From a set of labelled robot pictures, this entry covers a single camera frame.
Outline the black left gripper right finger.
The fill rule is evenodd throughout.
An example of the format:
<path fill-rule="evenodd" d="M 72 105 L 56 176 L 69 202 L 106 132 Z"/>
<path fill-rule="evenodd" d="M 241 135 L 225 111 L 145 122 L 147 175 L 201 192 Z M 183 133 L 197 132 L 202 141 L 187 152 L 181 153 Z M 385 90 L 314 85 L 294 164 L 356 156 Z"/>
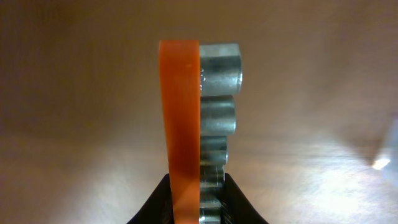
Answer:
<path fill-rule="evenodd" d="M 233 178 L 225 173 L 225 182 L 220 193 L 223 204 L 223 223 L 269 224 L 251 205 Z"/>

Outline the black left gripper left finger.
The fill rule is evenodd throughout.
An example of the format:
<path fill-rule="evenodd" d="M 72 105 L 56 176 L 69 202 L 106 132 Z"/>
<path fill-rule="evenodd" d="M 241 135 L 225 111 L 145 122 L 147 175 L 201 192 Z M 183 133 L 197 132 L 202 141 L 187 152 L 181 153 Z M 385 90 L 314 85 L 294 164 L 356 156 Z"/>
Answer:
<path fill-rule="evenodd" d="M 127 224 L 174 224 L 169 174 L 164 175 L 141 209 Z"/>

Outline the orange socket bit rail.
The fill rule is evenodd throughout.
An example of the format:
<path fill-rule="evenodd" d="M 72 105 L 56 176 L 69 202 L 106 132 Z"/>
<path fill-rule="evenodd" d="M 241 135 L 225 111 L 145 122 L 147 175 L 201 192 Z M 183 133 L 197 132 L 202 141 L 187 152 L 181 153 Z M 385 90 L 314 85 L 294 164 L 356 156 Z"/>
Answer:
<path fill-rule="evenodd" d="M 234 96 L 243 84 L 239 45 L 162 40 L 159 78 L 174 221 L 221 223 Z"/>

